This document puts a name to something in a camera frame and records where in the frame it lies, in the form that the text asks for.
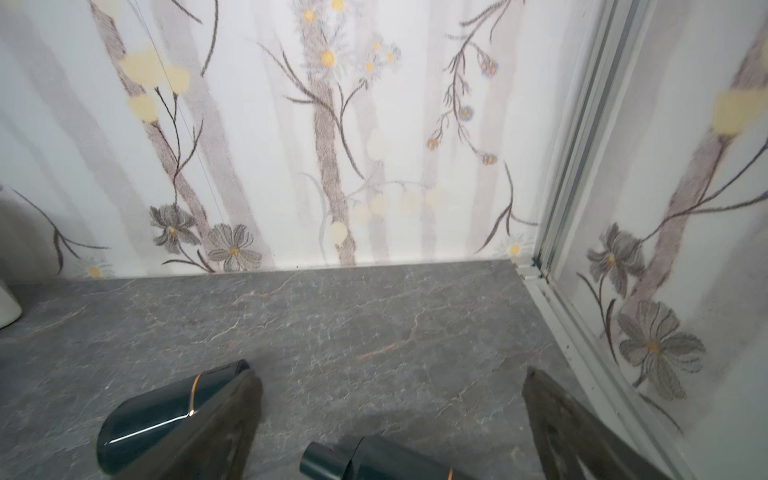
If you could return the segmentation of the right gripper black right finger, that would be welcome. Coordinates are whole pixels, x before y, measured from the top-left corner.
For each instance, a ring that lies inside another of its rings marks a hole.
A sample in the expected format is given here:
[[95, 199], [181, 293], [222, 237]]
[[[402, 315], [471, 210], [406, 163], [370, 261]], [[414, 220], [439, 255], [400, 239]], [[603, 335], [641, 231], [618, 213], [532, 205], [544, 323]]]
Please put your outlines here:
[[522, 395], [547, 479], [666, 479], [546, 372], [529, 367]]

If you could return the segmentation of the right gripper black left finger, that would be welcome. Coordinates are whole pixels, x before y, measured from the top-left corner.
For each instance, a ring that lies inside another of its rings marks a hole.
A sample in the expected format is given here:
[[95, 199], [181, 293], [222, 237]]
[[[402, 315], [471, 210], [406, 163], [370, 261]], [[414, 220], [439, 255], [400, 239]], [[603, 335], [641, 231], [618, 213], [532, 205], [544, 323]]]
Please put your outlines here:
[[263, 385], [247, 369], [118, 479], [241, 479], [261, 418]]

